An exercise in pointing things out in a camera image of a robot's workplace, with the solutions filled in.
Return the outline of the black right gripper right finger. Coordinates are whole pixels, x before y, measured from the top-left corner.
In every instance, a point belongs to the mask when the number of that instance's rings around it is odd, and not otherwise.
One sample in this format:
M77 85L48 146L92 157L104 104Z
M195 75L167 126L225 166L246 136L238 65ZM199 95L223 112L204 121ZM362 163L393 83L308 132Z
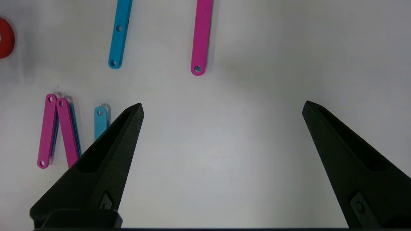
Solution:
M348 227L409 229L410 177L320 104L302 115Z

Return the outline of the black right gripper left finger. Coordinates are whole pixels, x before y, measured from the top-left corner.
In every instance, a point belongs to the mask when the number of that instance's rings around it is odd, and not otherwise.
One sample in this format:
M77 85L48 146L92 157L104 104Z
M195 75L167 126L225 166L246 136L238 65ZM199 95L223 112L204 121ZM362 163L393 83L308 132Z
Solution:
M32 206L35 229L115 229L144 119L141 103L125 109Z

